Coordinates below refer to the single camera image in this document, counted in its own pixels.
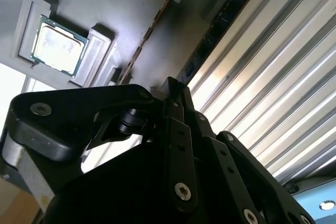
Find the corrugated metal panel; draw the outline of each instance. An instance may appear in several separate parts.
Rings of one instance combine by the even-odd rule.
[[[281,182],[336,154],[336,0],[251,0],[190,83]]]

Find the light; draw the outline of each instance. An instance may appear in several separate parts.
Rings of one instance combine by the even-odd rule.
[[[326,200],[320,204],[321,210],[330,210],[335,207],[336,203],[333,200]]]
[[[42,16],[31,57],[74,77],[86,43],[87,39]]]

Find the screw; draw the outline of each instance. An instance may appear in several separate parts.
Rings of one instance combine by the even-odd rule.
[[[227,139],[229,139],[229,141],[233,142],[234,138],[230,135],[230,134],[226,134]]]
[[[244,217],[249,224],[258,224],[258,219],[249,209],[244,209]]]
[[[205,121],[205,116],[204,115],[202,115],[202,114],[198,114],[198,117],[199,117],[199,119],[201,119],[202,121]]]
[[[191,198],[190,189],[184,183],[177,183],[174,186],[176,195],[183,201],[188,201]]]
[[[310,221],[304,215],[301,215],[301,219],[304,221],[305,224],[311,224]]]
[[[52,113],[52,109],[46,103],[37,102],[30,106],[30,111],[32,111],[35,115],[47,116]]]
[[[145,91],[143,91],[142,89],[139,90],[139,94],[140,94],[142,97],[144,97],[144,98],[148,98],[148,97],[149,97],[149,95],[148,95]]]

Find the black metal bracket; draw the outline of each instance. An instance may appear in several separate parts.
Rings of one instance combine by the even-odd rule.
[[[4,149],[4,143],[10,138],[20,152],[24,149],[33,157],[32,162],[39,163],[34,167],[39,170],[38,174],[44,174],[44,182],[50,181],[48,186],[57,198],[50,203],[52,209],[56,209],[55,202],[62,202],[62,211],[67,211],[64,204],[70,202],[81,212],[86,207],[80,202],[81,195],[89,185],[97,187],[98,184],[105,185],[109,194],[118,195],[123,202],[125,198],[132,200],[150,194],[155,197],[155,203],[151,203],[150,198],[143,200],[153,204],[153,209],[159,209],[162,204],[162,214],[169,216],[169,221],[178,219],[179,223],[217,223],[223,211],[227,222],[232,223],[314,223],[236,137],[229,132],[217,136],[213,133],[208,119],[195,111],[187,86],[168,78],[161,91],[167,94],[163,101],[138,85],[17,96],[10,105],[0,141],[0,175],[4,177],[14,172],[11,183],[22,189],[28,185],[34,195],[41,195],[31,178],[30,184],[23,183],[29,175],[29,167],[22,170],[20,153],[13,153],[18,158],[11,159],[11,165],[2,159],[4,152],[7,158],[11,156],[11,150]],[[84,151],[107,141],[123,141],[131,134],[143,135],[142,144],[116,158],[117,161],[112,159],[104,167],[84,175],[63,173],[79,170],[78,161]],[[106,179],[118,186],[130,184],[133,179],[132,174],[117,164],[125,164],[137,173],[137,178],[142,172],[147,174],[148,178],[142,178],[143,191],[129,188],[119,192],[118,188],[110,187]],[[117,178],[109,174],[110,167],[123,177],[115,182]],[[57,176],[64,176],[61,184],[67,189],[61,193],[62,197],[57,197],[62,188],[52,180],[53,169]],[[76,197],[70,199],[74,191]],[[100,188],[97,191],[100,193],[91,194],[94,200],[101,195]],[[133,207],[146,209],[146,206]]]

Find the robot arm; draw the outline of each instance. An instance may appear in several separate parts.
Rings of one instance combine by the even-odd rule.
[[[230,132],[215,135],[185,85],[159,100],[126,85],[21,94],[0,141],[0,175],[34,195],[44,223],[313,224]],[[142,143],[83,174],[86,150]]]

